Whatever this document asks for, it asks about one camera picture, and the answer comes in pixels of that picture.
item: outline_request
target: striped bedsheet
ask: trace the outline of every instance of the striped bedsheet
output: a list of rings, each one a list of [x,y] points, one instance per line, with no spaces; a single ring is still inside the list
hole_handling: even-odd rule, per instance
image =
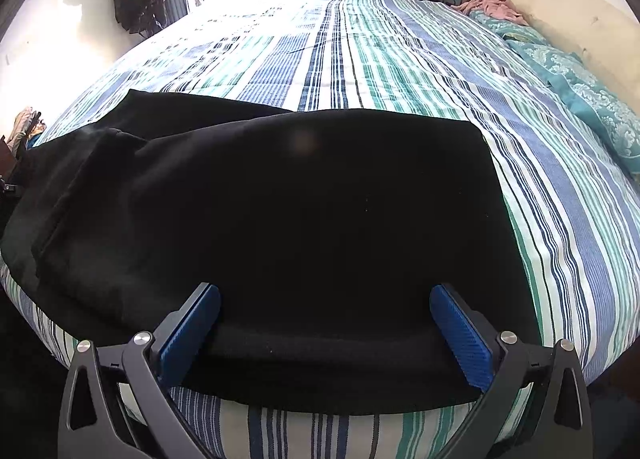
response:
[[[96,121],[129,89],[471,121],[494,157],[543,343],[574,341],[593,381],[638,335],[636,185],[501,39],[443,4],[255,0],[200,8],[118,60],[40,142]],[[48,319],[4,262],[0,279],[68,365],[82,335]],[[230,459],[427,458],[470,410],[347,417],[246,407],[182,388],[172,396],[206,446]]]

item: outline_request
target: blue textured pad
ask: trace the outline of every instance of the blue textured pad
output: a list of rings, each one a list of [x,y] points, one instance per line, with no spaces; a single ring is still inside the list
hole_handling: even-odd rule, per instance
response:
[[[466,381],[486,392],[494,380],[491,350],[442,285],[431,290],[429,307]]]
[[[158,381],[162,386],[181,384],[219,313],[220,291],[209,285],[160,352]]]

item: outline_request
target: folded black fabric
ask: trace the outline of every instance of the folded black fabric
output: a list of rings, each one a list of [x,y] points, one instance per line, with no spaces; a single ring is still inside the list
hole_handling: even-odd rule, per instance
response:
[[[468,122],[130,92],[28,151],[1,241],[14,279],[98,345],[153,329],[200,282],[223,306],[185,386],[340,414],[478,393],[428,307],[452,283],[540,341],[494,165]]]

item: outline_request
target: teal floral fabric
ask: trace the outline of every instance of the teal floral fabric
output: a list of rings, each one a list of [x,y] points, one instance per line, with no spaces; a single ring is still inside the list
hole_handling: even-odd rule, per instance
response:
[[[507,41],[564,105],[585,122],[640,182],[640,118],[591,74],[576,54]]]
[[[551,45],[545,37],[532,27],[515,24],[509,20],[500,20],[485,15],[482,11],[472,11],[469,17],[483,25],[489,31],[493,31],[503,40],[516,40],[538,45]]]

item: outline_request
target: beige headboard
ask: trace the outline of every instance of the beige headboard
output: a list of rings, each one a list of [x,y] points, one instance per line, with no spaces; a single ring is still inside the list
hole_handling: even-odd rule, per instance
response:
[[[640,116],[640,24],[604,0],[511,0],[555,47],[577,53]]]

